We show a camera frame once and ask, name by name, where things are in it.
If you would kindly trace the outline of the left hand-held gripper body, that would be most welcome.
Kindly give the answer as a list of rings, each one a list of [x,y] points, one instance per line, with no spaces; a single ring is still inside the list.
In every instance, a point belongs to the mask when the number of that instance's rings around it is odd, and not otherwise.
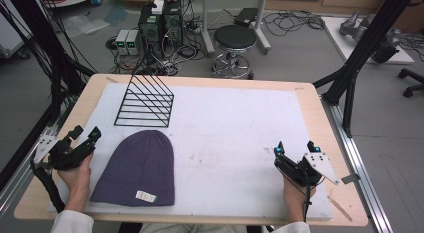
[[[59,140],[55,136],[42,135],[32,162],[36,168],[43,169],[69,170],[77,168],[94,151],[96,138],[89,137],[76,148],[72,148],[71,143],[70,136]]]

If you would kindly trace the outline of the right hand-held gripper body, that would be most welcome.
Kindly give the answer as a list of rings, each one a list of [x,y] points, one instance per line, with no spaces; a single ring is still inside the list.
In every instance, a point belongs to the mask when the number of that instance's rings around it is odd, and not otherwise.
[[[317,186],[323,179],[329,180],[334,185],[339,184],[339,178],[329,158],[322,152],[305,153],[299,162],[294,162],[284,153],[276,153],[274,165],[302,187]]]

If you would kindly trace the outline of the flat black box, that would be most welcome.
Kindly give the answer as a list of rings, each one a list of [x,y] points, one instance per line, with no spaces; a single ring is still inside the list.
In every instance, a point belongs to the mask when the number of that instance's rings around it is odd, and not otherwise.
[[[243,8],[236,16],[234,23],[236,25],[248,27],[250,23],[256,18],[257,13],[257,8]]]

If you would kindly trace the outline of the grey tape piece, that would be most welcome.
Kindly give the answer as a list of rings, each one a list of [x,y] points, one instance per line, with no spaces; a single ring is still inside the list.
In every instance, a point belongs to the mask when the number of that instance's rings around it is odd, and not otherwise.
[[[349,183],[357,182],[360,179],[361,177],[357,173],[354,173],[354,174],[350,174],[348,176],[343,177],[342,182],[344,184],[349,184]]]

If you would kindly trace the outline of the beige tape strip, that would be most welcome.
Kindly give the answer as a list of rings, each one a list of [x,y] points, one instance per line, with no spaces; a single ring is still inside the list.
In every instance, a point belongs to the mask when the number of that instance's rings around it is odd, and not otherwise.
[[[334,207],[349,221],[352,222],[353,218],[348,214],[348,212],[331,196],[327,196],[328,200],[334,205]]]

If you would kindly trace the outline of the white foam mat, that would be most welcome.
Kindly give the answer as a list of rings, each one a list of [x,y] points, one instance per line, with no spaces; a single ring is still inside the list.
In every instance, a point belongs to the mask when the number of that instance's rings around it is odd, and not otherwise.
[[[158,130],[173,146],[175,204],[128,207],[89,200],[87,212],[285,218],[282,176],[273,149],[282,142],[286,155],[298,161],[309,141],[295,93],[174,86],[169,126],[152,128],[114,125],[125,90],[122,83],[107,85],[86,124],[102,133],[91,163],[91,187],[94,191],[125,138]]]

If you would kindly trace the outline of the black metal frame strut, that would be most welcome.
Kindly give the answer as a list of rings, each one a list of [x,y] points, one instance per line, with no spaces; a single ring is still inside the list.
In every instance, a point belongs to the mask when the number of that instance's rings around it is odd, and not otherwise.
[[[374,20],[359,40],[353,52],[340,69],[313,83],[319,88],[328,83],[331,86],[322,95],[322,99],[329,105],[337,106],[340,97],[345,96],[345,105],[342,117],[342,129],[351,138],[351,118],[355,94],[356,79],[369,57],[375,52],[380,41],[394,25],[396,20],[412,0],[385,0],[376,13]]]

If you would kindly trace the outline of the person's left hand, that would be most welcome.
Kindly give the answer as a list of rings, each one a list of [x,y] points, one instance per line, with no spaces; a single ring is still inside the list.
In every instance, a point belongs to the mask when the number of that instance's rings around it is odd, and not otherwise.
[[[93,158],[93,153],[88,155],[77,168],[58,171],[59,177],[63,180],[69,190],[66,210],[72,210],[83,213],[87,199],[90,195],[90,162]]]

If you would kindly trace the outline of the black computer tower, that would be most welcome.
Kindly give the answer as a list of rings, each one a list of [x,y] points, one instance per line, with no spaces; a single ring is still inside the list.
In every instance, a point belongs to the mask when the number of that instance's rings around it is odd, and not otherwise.
[[[165,30],[168,43],[174,47],[183,45],[182,1],[171,0],[164,5]]]
[[[162,59],[163,17],[153,14],[152,9],[152,4],[143,6],[138,21],[138,28],[144,50],[150,51],[156,58]]]

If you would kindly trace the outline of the purple knitted beanie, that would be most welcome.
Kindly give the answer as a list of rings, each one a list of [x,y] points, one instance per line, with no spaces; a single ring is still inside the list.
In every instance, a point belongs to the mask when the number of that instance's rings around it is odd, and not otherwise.
[[[90,200],[128,207],[175,204],[174,151],[158,130],[125,138],[110,157]]]

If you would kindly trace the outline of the white power supply unit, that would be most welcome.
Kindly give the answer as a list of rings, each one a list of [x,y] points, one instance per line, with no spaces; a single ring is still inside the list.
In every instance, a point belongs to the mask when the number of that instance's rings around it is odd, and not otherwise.
[[[127,46],[126,46],[126,39],[127,39],[128,34],[129,34],[128,30],[121,30],[118,33],[118,35],[115,39],[117,49],[118,49],[118,51],[121,55],[127,55],[128,54],[128,49],[127,49]]]
[[[126,45],[128,49],[128,53],[130,55],[138,55],[140,52],[140,38],[139,38],[139,31],[138,30],[130,30],[127,38],[126,38]]]

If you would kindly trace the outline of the white floor board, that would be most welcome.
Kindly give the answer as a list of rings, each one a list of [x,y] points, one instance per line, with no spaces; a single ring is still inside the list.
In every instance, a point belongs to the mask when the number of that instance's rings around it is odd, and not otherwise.
[[[356,42],[351,36],[343,36],[339,33],[340,25],[346,20],[346,18],[323,17],[322,20],[325,22],[326,31],[331,36],[339,53],[345,60],[347,60],[353,52]],[[387,61],[387,64],[408,65],[414,63],[414,60],[400,46],[397,47],[397,50],[398,52]]]

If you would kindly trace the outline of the person's right hand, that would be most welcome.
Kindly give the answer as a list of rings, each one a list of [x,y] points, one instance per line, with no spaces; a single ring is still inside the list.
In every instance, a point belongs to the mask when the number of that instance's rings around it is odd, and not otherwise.
[[[283,199],[287,213],[287,222],[304,222],[306,189],[293,183],[286,175],[283,176],[283,179]]]

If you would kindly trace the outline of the wooden table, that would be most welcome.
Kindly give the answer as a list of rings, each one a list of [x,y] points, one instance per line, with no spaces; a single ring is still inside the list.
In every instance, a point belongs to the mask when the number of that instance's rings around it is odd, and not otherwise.
[[[79,100],[70,116],[66,120],[61,135],[64,135],[74,124],[84,125],[88,121],[89,114],[95,109],[100,100],[100,95],[109,84],[123,83],[130,80],[128,75],[97,74],[91,77],[87,86],[83,90]],[[162,81],[168,86],[199,86],[199,87],[229,87],[231,89],[260,89],[260,90],[282,90],[296,94],[301,116],[303,117],[309,136],[315,144],[330,157],[330,162],[334,166],[335,173],[344,177],[350,174],[348,165],[342,153],[342,149],[337,143],[336,135],[321,99],[314,86],[303,82],[281,82],[281,81],[261,81],[261,80],[231,80],[217,78],[193,78],[193,77],[164,77]],[[324,182],[323,187],[327,191],[327,196],[335,199],[353,218],[349,222],[328,200],[333,217],[329,220],[311,219],[312,225],[327,227],[363,227],[369,223],[365,208],[361,202],[359,193],[352,183],[343,182],[335,186],[329,182]],[[23,196],[19,200],[14,217],[20,220],[52,220],[56,216],[53,210],[48,209],[50,199],[42,184],[33,179],[26,188]],[[140,215],[128,213],[94,213],[92,217],[100,221],[127,221],[140,222],[143,220],[156,220],[158,222],[175,223],[209,223],[209,224],[247,224],[247,225],[277,225],[285,222],[282,217],[268,217],[261,214],[256,217],[226,217],[226,216],[200,216],[191,213],[187,216],[178,215]]]

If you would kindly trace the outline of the black wire rack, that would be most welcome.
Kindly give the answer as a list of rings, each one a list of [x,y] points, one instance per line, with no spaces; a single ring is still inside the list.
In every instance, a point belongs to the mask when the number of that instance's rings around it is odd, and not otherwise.
[[[132,75],[115,126],[159,127],[170,124],[174,93],[156,75]]]

